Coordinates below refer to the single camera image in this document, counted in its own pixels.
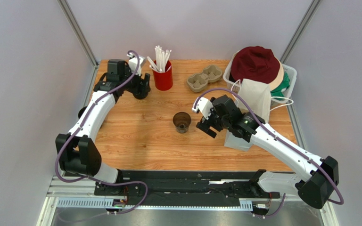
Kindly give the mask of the green cloth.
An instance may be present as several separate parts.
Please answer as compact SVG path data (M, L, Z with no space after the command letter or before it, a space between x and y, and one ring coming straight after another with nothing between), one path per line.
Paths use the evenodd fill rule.
M290 87L290 78L287 72L284 72L283 80L278 87L271 91L271 96L276 97L275 100L282 100L283 92Z

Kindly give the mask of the stack of black lids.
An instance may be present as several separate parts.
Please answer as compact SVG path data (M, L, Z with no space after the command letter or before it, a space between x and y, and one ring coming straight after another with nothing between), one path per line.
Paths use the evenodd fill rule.
M148 96L149 92L137 92L137 93L134 93L133 96L136 98L136 99L145 99L147 96Z

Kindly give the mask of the brown translucent coffee cup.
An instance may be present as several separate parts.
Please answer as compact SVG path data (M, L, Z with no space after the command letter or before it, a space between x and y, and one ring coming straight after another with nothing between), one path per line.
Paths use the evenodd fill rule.
M191 124L191 116L186 112L178 112L173 116L173 124L179 133L186 133Z

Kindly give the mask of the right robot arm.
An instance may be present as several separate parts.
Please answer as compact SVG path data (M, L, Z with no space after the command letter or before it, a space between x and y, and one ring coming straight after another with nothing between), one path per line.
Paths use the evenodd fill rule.
M333 157L321 158L297 146L256 114L243 113L227 95L197 98L192 111L203 115L197 128L209 136L215 138L217 131L225 129L271 153L293 170L293 174L261 171L254 182L265 192L297 195L316 209L330 201L339 183L338 162Z

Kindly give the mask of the red straw cup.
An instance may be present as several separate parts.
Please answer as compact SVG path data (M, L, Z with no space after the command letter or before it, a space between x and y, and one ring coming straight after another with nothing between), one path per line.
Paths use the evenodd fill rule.
M160 91L167 91L173 86L172 63L170 61L167 62L165 69L166 71L163 73L152 70L155 87Z

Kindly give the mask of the wrapped white straws bundle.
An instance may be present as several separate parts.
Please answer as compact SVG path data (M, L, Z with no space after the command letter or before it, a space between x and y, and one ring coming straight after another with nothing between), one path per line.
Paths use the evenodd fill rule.
M161 46L155 46L155 56L156 56L156 62L150 58L147 57L148 62L150 63L149 67L154 72L157 73L164 73L170 70L171 66L166 66L167 63L169 63L169 57L171 55L172 50L163 50Z

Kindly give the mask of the stacked pulp cup carriers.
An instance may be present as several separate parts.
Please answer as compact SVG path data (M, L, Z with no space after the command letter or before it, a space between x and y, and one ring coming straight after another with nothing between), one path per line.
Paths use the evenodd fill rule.
M200 73L195 73L186 80L187 86L193 92L201 92L208 84L217 82L223 76L223 71L216 65L205 67Z

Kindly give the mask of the white paper bag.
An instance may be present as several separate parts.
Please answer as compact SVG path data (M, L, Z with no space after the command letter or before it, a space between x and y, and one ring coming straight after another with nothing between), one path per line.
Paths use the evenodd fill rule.
M238 94L253 112L265 120L269 121L271 111L271 101L276 100L271 96L270 85L254 80L238 80L233 83L231 90ZM231 132L226 133L225 147L248 151L252 146L242 138L235 137Z

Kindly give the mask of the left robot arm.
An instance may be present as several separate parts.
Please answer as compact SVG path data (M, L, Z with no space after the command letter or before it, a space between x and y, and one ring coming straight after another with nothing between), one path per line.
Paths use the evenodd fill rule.
M62 170L105 185L122 182L120 170L103 163L95 141L104 119L124 92L132 93L136 99L148 96L150 75L141 77L144 63L143 56L133 56L129 61L108 61L107 72L95 85L90 102L78 113L78 122L66 134L56 137L55 171Z

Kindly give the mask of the black coffee cup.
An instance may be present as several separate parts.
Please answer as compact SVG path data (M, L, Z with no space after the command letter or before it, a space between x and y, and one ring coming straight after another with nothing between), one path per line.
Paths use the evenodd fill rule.
M82 115L83 115L83 113L85 112L86 109L87 109L87 106L85 106L85 107L83 107L83 108L81 108L81 109L79 110L79 112L78 112L78 114L77 114L78 119L80 119L80 118L82 117Z

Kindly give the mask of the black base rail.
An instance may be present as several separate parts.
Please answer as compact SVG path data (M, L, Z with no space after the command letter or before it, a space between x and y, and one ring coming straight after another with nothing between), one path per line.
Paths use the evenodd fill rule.
M266 205L282 197L268 193L257 181L264 170L253 171L168 171L122 170L120 182L130 185L95 184L94 195L123 196L126 203L144 206L216 208L239 207L240 199L261 199Z

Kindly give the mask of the maroon bucket hat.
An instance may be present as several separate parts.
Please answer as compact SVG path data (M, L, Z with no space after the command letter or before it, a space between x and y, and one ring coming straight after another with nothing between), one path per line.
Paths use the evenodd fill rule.
M279 59L271 49L250 46L234 55L230 75L235 81L248 79L269 84L276 78L279 68Z

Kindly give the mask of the beige hat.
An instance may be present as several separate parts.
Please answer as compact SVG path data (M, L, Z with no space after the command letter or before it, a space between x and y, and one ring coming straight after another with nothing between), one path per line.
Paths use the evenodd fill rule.
M282 63L280 61L279 61L279 65L280 65L280 68L278 70L276 78L272 82L270 82L268 84L269 87L270 87L270 91L273 91L274 89L276 89L283 81L284 68L283 68L283 65L282 65Z

